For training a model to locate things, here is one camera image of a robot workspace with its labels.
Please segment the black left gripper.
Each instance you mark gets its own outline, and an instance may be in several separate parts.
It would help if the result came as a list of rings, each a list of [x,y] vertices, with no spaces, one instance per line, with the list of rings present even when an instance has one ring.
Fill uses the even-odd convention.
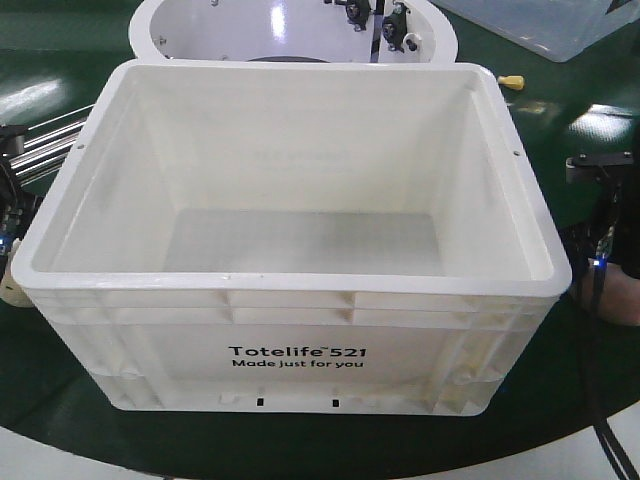
[[[1,300],[16,308],[34,304],[15,281],[11,265],[43,197],[26,192],[10,160],[24,152],[25,125],[1,126]]]

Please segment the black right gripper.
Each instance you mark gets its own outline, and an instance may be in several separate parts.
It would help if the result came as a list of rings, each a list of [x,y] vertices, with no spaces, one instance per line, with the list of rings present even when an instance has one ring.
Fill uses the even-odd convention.
[[[639,153],[580,154],[566,160],[569,183],[595,182],[586,220],[564,230],[570,295],[613,324],[639,323]]]

